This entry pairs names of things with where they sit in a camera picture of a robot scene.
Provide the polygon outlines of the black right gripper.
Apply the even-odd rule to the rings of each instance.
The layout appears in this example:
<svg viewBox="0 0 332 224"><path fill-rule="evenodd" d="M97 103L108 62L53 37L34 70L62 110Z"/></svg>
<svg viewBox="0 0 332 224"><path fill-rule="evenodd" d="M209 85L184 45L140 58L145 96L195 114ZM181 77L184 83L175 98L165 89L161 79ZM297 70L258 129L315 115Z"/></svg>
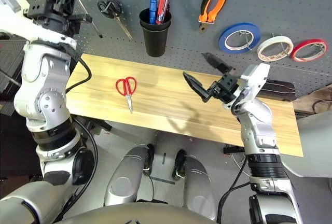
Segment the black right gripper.
<svg viewBox="0 0 332 224"><path fill-rule="evenodd" d="M214 69L217 69L222 74L227 74L232 71L233 67L225 63L216 55L209 52L201 53L205 60ZM195 79L190 74L183 72L183 76L192 90L198 94L203 102L207 102L211 97L221 100L223 103L230 103L236 96L234 92L239 87L238 78L234 75L224 75L220 80L214 81L206 90L202 83Z"/></svg>

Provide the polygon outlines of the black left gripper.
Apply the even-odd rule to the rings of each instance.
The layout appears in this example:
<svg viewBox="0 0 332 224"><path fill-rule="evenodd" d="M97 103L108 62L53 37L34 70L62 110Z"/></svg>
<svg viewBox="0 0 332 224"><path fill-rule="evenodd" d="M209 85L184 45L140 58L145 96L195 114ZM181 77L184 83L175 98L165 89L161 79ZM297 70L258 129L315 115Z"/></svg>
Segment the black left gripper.
<svg viewBox="0 0 332 224"><path fill-rule="evenodd" d="M74 36L79 34L82 23L91 23L87 13L74 13L75 0L41 0L34 2L27 10L27 17L45 29Z"/></svg>

